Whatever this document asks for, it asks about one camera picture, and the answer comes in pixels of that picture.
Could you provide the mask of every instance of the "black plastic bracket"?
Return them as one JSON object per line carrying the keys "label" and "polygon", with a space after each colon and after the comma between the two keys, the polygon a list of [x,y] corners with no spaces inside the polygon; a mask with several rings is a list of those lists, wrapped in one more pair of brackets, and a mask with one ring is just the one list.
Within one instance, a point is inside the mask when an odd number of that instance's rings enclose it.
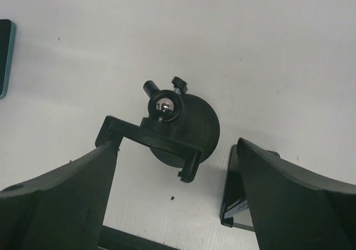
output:
{"label": "black plastic bracket", "polygon": [[178,173],[183,182],[192,182],[201,163],[202,151],[194,146],[172,139],[160,133],[147,130],[113,116],[107,116],[100,129],[95,146],[113,141],[119,149],[123,138],[128,138],[149,148],[174,154],[185,159],[182,171]]}
{"label": "black plastic bracket", "polygon": [[[239,198],[248,201],[261,250],[356,249],[356,185],[313,173],[242,138],[231,152],[220,217]],[[233,218],[221,223],[238,227]]]}
{"label": "black plastic bracket", "polygon": [[[275,151],[267,151],[277,157],[279,153]],[[249,208],[249,202],[246,197],[243,179],[239,169],[238,146],[234,145],[230,150],[228,163],[228,172],[226,175],[224,194],[220,209],[220,222],[227,227],[235,227],[254,231],[252,223],[240,223],[234,219],[234,214]]]}

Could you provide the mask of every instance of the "black knob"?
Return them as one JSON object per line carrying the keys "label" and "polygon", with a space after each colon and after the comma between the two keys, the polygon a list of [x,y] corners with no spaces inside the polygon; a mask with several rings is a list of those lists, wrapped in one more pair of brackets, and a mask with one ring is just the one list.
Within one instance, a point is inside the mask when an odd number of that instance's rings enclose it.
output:
{"label": "black knob", "polygon": [[152,80],[148,80],[144,84],[144,91],[148,95],[148,97],[151,97],[153,94],[158,92],[160,89],[156,86],[156,84]]}
{"label": "black knob", "polygon": [[177,92],[177,93],[180,92],[182,94],[185,94],[187,92],[187,90],[188,90],[187,82],[185,82],[184,80],[182,80],[179,77],[175,76],[172,79],[172,83],[173,83],[175,92]]}

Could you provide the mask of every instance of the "white table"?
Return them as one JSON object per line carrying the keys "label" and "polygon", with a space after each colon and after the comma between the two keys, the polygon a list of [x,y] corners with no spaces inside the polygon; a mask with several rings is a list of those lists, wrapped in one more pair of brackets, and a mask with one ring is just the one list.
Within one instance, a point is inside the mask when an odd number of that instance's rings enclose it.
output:
{"label": "white table", "polygon": [[143,83],[175,75],[216,110],[217,149],[184,184],[124,140],[105,225],[185,250],[257,249],[218,217],[239,137],[356,184],[356,0],[0,1],[18,26],[0,188],[91,151],[106,115],[139,124]]}

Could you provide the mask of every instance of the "suction cup mount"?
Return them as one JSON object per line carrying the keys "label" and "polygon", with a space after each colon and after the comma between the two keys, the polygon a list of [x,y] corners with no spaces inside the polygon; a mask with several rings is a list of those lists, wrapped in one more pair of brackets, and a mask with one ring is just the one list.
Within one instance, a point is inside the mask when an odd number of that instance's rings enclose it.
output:
{"label": "suction cup mount", "polygon": [[219,120],[212,107],[202,98],[187,94],[187,83],[172,80],[173,90],[160,90],[153,81],[144,84],[149,96],[149,116],[135,126],[107,116],[96,140],[117,142],[123,137],[148,146],[163,163],[182,168],[183,182],[193,181],[199,164],[215,150],[220,136]]}

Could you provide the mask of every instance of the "black plastic part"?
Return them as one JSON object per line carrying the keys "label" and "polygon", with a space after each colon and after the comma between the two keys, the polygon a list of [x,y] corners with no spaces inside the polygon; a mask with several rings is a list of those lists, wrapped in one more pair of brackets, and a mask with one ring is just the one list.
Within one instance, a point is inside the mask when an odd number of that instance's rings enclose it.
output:
{"label": "black plastic part", "polygon": [[226,175],[224,195],[222,197],[220,209],[220,222],[222,225],[230,228],[236,227],[246,229],[248,231],[254,231],[253,227],[248,227],[234,222],[233,217],[225,218],[225,213],[228,211],[228,207],[232,206],[237,201],[244,200],[246,200],[246,193],[243,179],[239,171],[238,146],[234,145],[230,151],[228,173]]}
{"label": "black plastic part", "polygon": [[174,87],[180,90],[182,94],[186,94],[188,88],[187,88],[187,82],[185,82],[183,79],[180,79],[179,77],[175,76],[172,79],[172,84]]}
{"label": "black plastic part", "polygon": [[185,160],[182,171],[178,176],[183,182],[192,182],[201,163],[202,151],[187,143],[172,139],[168,136],[130,124],[113,116],[107,116],[95,141],[99,147],[107,141],[119,147],[123,137],[137,143],[180,156]]}
{"label": "black plastic part", "polygon": [[261,250],[356,249],[355,185],[313,173],[244,139],[237,156]]}
{"label": "black plastic part", "polygon": [[[157,103],[159,100],[167,98],[170,99],[173,102],[174,109],[173,112],[169,115],[164,115],[162,112],[159,112],[157,110]],[[179,117],[184,117],[184,104],[182,102],[182,99],[180,95],[177,93],[171,91],[171,90],[160,90],[155,92],[149,101],[148,105],[148,110],[150,117],[156,121],[159,120],[160,117],[162,117],[163,122],[173,122],[177,120]]]}
{"label": "black plastic part", "polygon": [[[220,137],[220,124],[215,111],[203,99],[191,95],[180,95],[185,106],[185,117],[177,126],[174,139],[202,150],[201,162],[215,150]],[[151,149],[163,163],[182,168],[184,159],[156,149]]]}
{"label": "black plastic part", "polygon": [[0,192],[0,249],[97,249],[116,160],[106,143]]}
{"label": "black plastic part", "polygon": [[106,226],[101,229],[98,246],[100,250],[178,250]]}
{"label": "black plastic part", "polygon": [[156,84],[152,80],[148,80],[144,84],[144,91],[148,95],[148,97],[151,97],[153,94],[160,91],[160,89],[156,86]]}
{"label": "black plastic part", "polygon": [[151,118],[144,117],[141,121],[141,128],[160,133],[161,135],[173,138],[177,128],[164,122],[157,122]]}
{"label": "black plastic part", "polygon": [[4,84],[6,82],[11,28],[12,24],[10,20],[0,19],[0,97],[3,94]]}

